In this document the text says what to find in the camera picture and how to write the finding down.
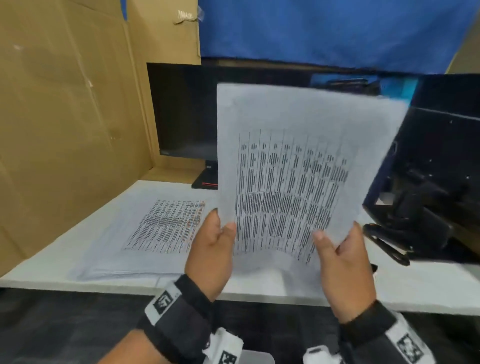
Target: hand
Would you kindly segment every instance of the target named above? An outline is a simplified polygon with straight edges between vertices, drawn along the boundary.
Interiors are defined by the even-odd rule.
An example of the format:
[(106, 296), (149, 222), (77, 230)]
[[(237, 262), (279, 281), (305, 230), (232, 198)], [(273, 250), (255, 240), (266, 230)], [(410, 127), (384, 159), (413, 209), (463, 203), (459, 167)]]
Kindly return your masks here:
[(193, 240), (185, 274), (210, 301), (222, 292), (232, 275), (233, 244), (237, 226), (234, 222), (220, 228), (220, 218), (214, 209), (205, 218)]
[(320, 257), (325, 296), (340, 323), (347, 323), (377, 298), (361, 226), (354, 222), (336, 250), (323, 231), (313, 233), (313, 242)]

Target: person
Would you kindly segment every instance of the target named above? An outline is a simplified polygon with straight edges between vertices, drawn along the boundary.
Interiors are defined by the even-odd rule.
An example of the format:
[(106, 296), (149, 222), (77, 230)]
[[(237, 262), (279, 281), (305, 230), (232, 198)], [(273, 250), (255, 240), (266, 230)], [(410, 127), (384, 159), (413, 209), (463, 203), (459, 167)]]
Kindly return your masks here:
[[(236, 364), (241, 339), (225, 329), (211, 332), (212, 302), (232, 274), (236, 225), (220, 226), (211, 211), (192, 242), (185, 274), (146, 307), (136, 329), (99, 364)], [(430, 364), (435, 359), (402, 315), (378, 300), (361, 226), (354, 223), (335, 248), (323, 231), (312, 234), (321, 261), (321, 284), (341, 335), (350, 343), (355, 363)], [(306, 364), (343, 363), (325, 346), (307, 350)]]

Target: white paper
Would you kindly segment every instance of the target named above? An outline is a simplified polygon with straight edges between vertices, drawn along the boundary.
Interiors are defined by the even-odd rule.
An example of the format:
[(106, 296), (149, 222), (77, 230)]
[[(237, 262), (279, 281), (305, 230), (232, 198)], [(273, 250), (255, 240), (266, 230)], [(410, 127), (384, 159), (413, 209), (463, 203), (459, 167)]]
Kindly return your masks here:
[(72, 271), (75, 279), (183, 273), (193, 238), (216, 207), (216, 191), (159, 182), (129, 192)]
[(318, 265), (312, 231), (345, 238), (407, 108), (383, 97), (218, 85), (218, 208), (222, 223), (237, 223), (243, 263), (291, 270), (289, 256)]

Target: monitor base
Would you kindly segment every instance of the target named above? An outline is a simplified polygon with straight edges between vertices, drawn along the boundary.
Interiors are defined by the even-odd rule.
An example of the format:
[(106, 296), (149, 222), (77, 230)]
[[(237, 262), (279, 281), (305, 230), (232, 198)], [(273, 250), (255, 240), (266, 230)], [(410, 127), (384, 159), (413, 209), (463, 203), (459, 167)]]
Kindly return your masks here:
[(216, 161), (206, 160), (205, 169), (200, 173), (192, 188), (203, 188), (205, 190), (218, 189), (218, 164)]

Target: white tabletop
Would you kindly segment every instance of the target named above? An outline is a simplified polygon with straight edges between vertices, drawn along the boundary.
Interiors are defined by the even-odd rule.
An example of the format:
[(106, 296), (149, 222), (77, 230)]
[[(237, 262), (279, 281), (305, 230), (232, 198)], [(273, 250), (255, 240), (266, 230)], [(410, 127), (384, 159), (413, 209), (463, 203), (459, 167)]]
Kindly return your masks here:
[[(138, 181), (130, 188), (146, 183)], [(85, 291), (154, 295), (172, 277), (110, 279), (78, 282), (69, 271), (90, 244), (112, 222), (122, 206), (125, 193), (60, 236), (52, 244), (25, 260), (0, 278), (0, 287), (41, 290)], [(362, 212), (358, 221), (370, 222)], [(388, 307), (401, 311), (480, 315), (480, 267), (452, 263), (415, 262), (403, 267), (374, 243), (367, 241), (370, 261), (378, 265), (375, 277), (378, 298)], [(248, 275), (234, 274), (221, 299), (236, 301), (328, 305), (320, 288), (294, 282), (277, 269), (258, 270)]]

